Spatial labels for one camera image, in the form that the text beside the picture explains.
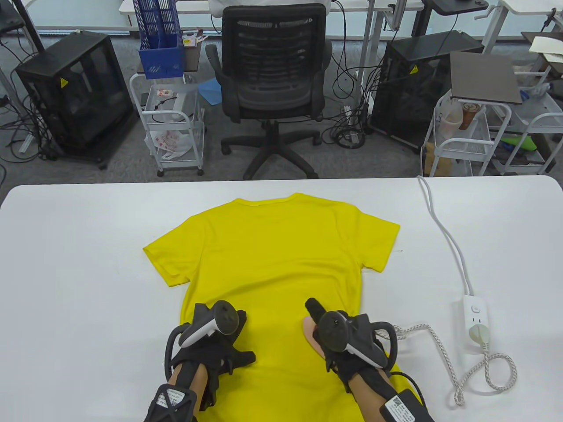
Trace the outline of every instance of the hand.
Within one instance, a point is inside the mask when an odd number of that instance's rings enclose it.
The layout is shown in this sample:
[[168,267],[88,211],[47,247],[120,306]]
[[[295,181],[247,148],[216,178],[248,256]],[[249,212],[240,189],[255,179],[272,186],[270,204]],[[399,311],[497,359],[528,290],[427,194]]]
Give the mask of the hand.
[[172,359],[172,367],[184,362],[193,362],[205,366],[208,381],[202,399],[202,410],[207,406],[213,406],[216,402],[216,392],[219,388],[219,375],[229,373],[233,370],[248,366],[256,361],[254,352],[240,352],[233,346],[240,335],[247,314],[245,311],[237,311],[239,326],[231,335],[221,334],[215,331],[211,336],[205,336],[189,347],[181,348]]
[[[305,307],[311,315],[311,317],[305,318],[303,322],[305,337],[312,345],[313,349],[326,360],[327,371],[334,371],[344,383],[346,392],[350,392],[349,382],[358,374],[372,389],[381,390],[382,392],[385,391],[386,393],[391,392],[391,390],[389,390],[391,383],[385,372],[376,370],[372,365],[351,353],[333,352],[322,342],[316,325],[326,313],[326,310],[318,300],[314,298],[309,299],[305,303]],[[348,320],[354,319],[354,317],[350,317],[345,311],[338,312]],[[379,340],[374,337],[373,341],[381,350],[384,350]]]

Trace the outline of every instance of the t-shirt sleeve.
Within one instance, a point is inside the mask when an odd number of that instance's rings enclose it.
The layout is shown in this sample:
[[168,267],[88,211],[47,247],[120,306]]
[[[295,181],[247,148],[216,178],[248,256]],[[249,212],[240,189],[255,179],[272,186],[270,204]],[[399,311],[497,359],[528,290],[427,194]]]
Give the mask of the t-shirt sleeve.
[[199,216],[193,216],[143,248],[170,287],[192,281],[202,255],[203,232]]
[[367,268],[382,272],[387,265],[400,226],[364,214],[356,208],[351,240],[359,262]]

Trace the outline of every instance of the plastic bag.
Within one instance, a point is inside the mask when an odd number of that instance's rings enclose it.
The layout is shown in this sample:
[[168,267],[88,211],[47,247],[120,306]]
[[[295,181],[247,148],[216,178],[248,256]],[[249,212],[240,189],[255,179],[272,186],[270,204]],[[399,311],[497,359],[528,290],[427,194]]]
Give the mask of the plastic bag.
[[442,102],[438,109],[436,126],[444,141],[451,139],[463,123],[463,107],[456,99],[450,98]]
[[153,133],[154,146],[167,151],[161,158],[172,160],[183,156],[191,149],[190,136],[180,131],[162,131]]

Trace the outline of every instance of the floor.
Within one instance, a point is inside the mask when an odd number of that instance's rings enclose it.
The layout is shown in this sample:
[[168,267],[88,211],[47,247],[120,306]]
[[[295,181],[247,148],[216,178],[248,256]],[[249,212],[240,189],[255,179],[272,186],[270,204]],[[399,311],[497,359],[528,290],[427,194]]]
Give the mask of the floor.
[[[16,54],[23,57],[16,38],[2,40]],[[57,38],[45,38],[45,45],[56,42]],[[117,54],[125,79],[128,81],[138,65],[139,41],[128,37],[115,37],[112,43]],[[23,47],[28,49],[24,40]],[[339,57],[343,43],[334,42],[334,55]],[[359,61],[361,44],[348,42],[346,51],[348,66],[355,66]],[[502,45],[495,48],[494,53],[511,55],[517,64],[526,64],[534,60],[523,44]],[[0,63],[6,74],[17,64],[15,58],[0,47]],[[327,106],[325,115],[339,113],[342,102],[337,100],[332,91],[336,77],[336,65],[330,64],[325,77],[325,96]],[[211,79],[211,67],[202,53],[199,71],[195,75],[197,81]],[[26,95],[25,89],[15,76],[18,92],[21,97]],[[349,89],[350,81],[342,80],[342,87]],[[14,120],[14,115],[7,113],[0,115],[0,125]],[[195,170],[168,170],[164,177],[157,177],[157,167],[154,159],[149,156],[143,142],[144,131],[142,125],[137,124],[123,143],[107,170],[98,170],[89,164],[71,163],[67,161],[41,161],[36,159],[26,164],[12,164],[0,161],[7,169],[7,177],[0,188],[0,204],[10,189],[18,185],[52,184],[52,183],[122,183],[122,182],[168,182],[168,181],[216,181],[239,180],[256,151],[252,149],[236,148],[229,156],[221,154],[220,139],[237,134],[259,134],[260,124],[246,121],[233,124],[224,116],[221,106],[206,107],[206,124],[208,132],[205,142],[204,170],[205,175],[197,176]],[[324,129],[332,124],[330,120],[322,123],[293,123],[285,124],[283,130],[297,128]],[[10,151],[4,148],[12,136],[11,131],[0,131],[0,156],[13,160]],[[24,138],[25,133],[16,135],[16,139]],[[359,178],[359,177],[412,177],[419,174],[419,161],[412,150],[403,147],[398,142],[378,134],[370,135],[365,146],[358,150],[345,150],[335,145],[321,145],[313,147],[311,142],[302,141],[293,145],[294,149],[305,158],[319,174],[320,178]],[[558,157],[563,162],[563,152]],[[563,164],[557,165],[551,176],[563,186]],[[296,179],[303,178],[303,173],[285,160],[273,156],[256,174],[255,179]]]

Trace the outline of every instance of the yellow t-shirt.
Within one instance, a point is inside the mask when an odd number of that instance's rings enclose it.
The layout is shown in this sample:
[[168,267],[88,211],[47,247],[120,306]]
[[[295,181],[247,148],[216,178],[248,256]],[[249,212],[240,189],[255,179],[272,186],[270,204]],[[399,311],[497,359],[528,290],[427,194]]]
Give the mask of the yellow t-shirt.
[[[193,216],[144,248],[169,286],[191,282],[181,322],[196,303],[224,299],[247,312],[235,343],[256,363],[220,378],[217,405],[198,420],[361,422],[358,405],[303,335],[311,297],[360,312],[363,267],[383,271],[399,226],[353,205],[294,194],[237,199]],[[404,381],[399,391],[407,388]]]

